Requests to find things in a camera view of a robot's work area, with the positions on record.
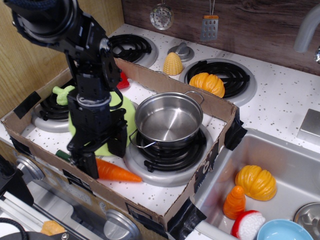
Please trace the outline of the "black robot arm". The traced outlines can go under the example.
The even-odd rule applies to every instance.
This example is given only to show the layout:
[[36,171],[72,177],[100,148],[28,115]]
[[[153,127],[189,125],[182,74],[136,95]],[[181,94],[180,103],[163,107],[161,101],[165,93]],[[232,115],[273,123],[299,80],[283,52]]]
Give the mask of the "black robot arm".
[[107,144],[110,153],[123,157],[127,145],[126,110],[110,104],[122,79],[105,30],[76,0],[7,0],[5,5],[25,39],[65,54],[76,83],[67,95],[75,127],[67,149],[73,165],[98,179],[96,150]]

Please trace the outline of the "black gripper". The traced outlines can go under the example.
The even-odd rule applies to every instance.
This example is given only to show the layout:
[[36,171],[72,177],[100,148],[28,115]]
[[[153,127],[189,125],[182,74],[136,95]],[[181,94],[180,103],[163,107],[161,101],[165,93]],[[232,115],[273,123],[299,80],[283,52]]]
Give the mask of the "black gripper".
[[126,153],[128,133],[126,110],[122,108],[124,97],[117,88],[114,93],[119,98],[114,106],[110,106],[112,96],[109,91],[95,101],[81,97],[77,89],[67,96],[70,119],[75,127],[67,149],[74,164],[93,179],[99,178],[97,149],[107,144],[112,155],[123,158]]

